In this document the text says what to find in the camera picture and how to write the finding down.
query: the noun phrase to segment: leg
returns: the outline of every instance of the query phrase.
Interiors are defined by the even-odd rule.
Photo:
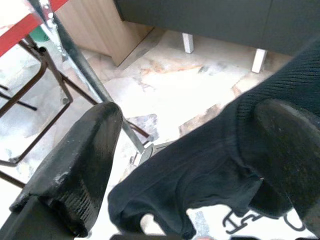
[[[191,54],[194,51],[194,39],[191,34],[182,33],[184,51]]]
[[[264,64],[267,55],[267,50],[258,48],[255,52],[254,61],[252,65],[252,72],[260,73],[261,67]]]

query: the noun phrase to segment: red table edge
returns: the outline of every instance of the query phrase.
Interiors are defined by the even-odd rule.
[[[51,0],[52,11],[57,11],[67,1],[68,0]],[[12,26],[7,32],[0,36],[0,56],[5,54],[41,23],[41,19],[36,14],[29,13]]]

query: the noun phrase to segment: floor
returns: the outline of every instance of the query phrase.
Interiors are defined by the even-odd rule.
[[[39,44],[47,47],[61,71],[91,94],[71,65],[62,61],[60,53],[51,42]],[[291,59],[290,56],[269,52],[263,70],[256,74],[251,72],[255,55],[252,47],[194,36],[194,48],[192,54],[184,53],[179,32],[155,28],[119,67],[115,67],[108,56],[88,50],[83,50],[83,54],[121,107],[124,116],[150,133],[156,145],[174,141],[214,118],[226,104],[262,82]],[[0,84],[9,87],[7,94],[12,95],[38,69],[39,64],[23,49],[15,46],[0,58]],[[1,166],[0,170],[23,182],[30,179],[42,159],[91,107],[73,90],[71,93],[74,101],[70,108],[22,163],[16,168]],[[22,101],[36,106],[37,111],[15,105],[0,119],[0,159],[7,160],[21,153],[62,107],[64,98],[51,73],[46,73],[22,98]],[[120,179],[130,173],[132,165],[129,165],[129,160],[135,153],[134,146],[126,134],[121,132],[105,197]],[[20,190],[3,180],[0,180],[0,188],[5,192],[1,198],[1,226],[10,214],[9,205]],[[109,221],[107,208],[105,200],[90,239],[109,239],[118,232]],[[217,240],[226,240],[230,238],[232,229],[237,230],[235,225],[240,226],[240,222],[244,222],[236,216],[226,218],[229,212],[228,207],[218,205],[190,209],[187,213],[197,229],[196,238],[212,236]],[[255,221],[252,218],[235,235],[252,235],[262,240],[310,236],[307,230],[297,230],[301,222],[294,211],[286,219],[263,217]],[[288,221],[296,226],[296,230],[289,227],[286,223]],[[146,233],[161,232],[150,215],[142,219],[141,225]],[[266,226],[274,231],[266,231]]]

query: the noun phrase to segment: wooden cabinet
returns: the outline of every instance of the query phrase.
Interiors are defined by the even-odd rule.
[[[69,0],[56,14],[79,47],[111,56],[117,66],[152,29],[122,21],[113,0]]]

